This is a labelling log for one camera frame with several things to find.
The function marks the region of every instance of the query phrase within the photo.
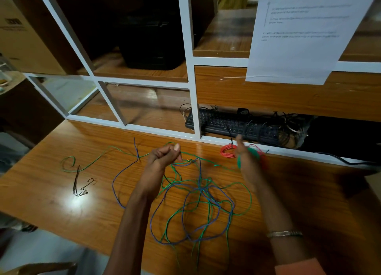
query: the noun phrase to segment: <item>keyboard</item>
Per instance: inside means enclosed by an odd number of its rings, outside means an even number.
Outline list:
[[[247,115],[200,109],[201,132],[221,134],[235,138],[241,134],[245,140],[279,145],[279,126],[267,126],[268,119]],[[194,129],[193,114],[190,111],[185,127]]]

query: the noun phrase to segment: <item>orange sleeve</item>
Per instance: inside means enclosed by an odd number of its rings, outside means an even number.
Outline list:
[[[316,258],[275,266],[275,273],[277,275],[325,275]]]

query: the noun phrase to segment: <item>white paper sheet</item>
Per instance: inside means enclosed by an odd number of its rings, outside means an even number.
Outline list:
[[[323,85],[373,0],[259,0],[247,81]]]

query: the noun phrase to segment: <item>brown plastic chair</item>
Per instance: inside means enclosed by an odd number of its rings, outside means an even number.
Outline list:
[[[67,275],[74,275],[77,263],[35,263],[27,264],[3,273],[3,275],[38,275],[44,272],[67,270]]]

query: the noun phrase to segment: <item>silver bracelet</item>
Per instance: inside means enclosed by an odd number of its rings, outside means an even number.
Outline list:
[[[303,236],[303,234],[300,231],[281,231],[281,232],[270,232],[267,234],[268,238],[285,237],[285,236]]]

